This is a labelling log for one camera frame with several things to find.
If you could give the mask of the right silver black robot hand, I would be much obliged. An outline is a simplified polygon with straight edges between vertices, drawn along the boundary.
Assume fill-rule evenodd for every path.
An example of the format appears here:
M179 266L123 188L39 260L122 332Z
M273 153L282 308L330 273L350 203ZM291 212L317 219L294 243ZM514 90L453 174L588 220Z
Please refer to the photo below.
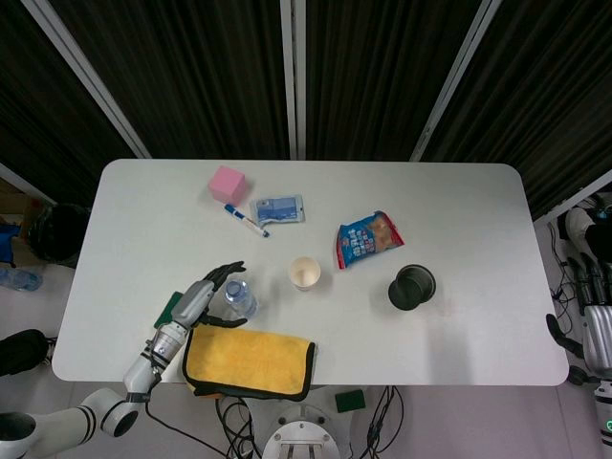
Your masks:
M576 385L611 381L611 264L597 262L582 252L580 261L569 257L567 265L574 275L575 298L582 318L582 343L560 329L554 315L546 316L549 333L555 343L582 359L593 373L587 375L572 367L568 380Z

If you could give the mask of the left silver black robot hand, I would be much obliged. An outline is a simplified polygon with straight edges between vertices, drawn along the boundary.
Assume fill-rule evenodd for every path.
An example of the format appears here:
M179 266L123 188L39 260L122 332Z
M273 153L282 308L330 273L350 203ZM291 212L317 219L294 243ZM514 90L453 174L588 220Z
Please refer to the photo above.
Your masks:
M246 270L243 261L225 264L210 271L202 280L194 282L171 311L173 321L188 331L198 324L222 328L237 328L248 322L246 318L225 320L209 314L209 303L232 273Z

